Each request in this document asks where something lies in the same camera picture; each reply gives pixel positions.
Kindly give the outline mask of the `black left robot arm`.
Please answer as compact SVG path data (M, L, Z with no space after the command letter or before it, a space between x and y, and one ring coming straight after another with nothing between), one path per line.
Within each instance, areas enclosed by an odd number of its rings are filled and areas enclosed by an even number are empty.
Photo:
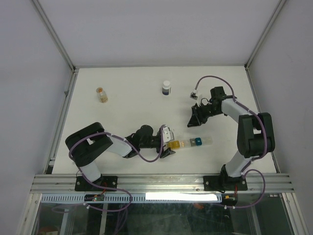
M100 174L196 174L212 145L191 145L194 135L176 137L172 129L137 126L130 133L111 133L94 122L64 140L74 172L86 176L92 190L102 186Z

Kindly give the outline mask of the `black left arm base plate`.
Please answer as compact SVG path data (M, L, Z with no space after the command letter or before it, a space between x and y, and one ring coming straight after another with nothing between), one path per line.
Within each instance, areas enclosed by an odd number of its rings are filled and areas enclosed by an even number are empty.
M116 191L117 188L117 176L105 176L102 175L98 180L90 184L83 176L76 177L75 191Z

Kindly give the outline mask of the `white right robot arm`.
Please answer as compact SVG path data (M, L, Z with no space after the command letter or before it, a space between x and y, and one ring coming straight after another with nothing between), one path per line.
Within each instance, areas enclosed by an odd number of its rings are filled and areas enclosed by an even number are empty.
M226 95L223 87L214 87L211 98L203 104L200 94L193 90L191 98L196 100L192 106L188 127L205 124L209 118L217 115L231 117L237 124L237 152L221 168L218 176L204 176L206 191L246 191L244 171L250 164L275 149L272 119L269 113L254 113L231 95Z

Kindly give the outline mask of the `weekly pill organizer strip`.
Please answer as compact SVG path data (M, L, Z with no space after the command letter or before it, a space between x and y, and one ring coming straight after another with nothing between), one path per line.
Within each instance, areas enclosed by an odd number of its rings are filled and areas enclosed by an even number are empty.
M183 141L185 147L180 146L180 142ZM186 149L191 147L200 147L211 145L213 143L213 139L211 137L196 137L196 138L189 138L185 140L173 140L166 144L167 147L171 148L172 150L177 149Z

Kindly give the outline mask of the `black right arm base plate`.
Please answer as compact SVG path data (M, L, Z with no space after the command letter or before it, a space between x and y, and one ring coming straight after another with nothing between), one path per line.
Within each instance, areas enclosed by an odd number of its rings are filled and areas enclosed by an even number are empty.
M203 176L205 191L247 191L246 180L242 177L224 177L221 175Z

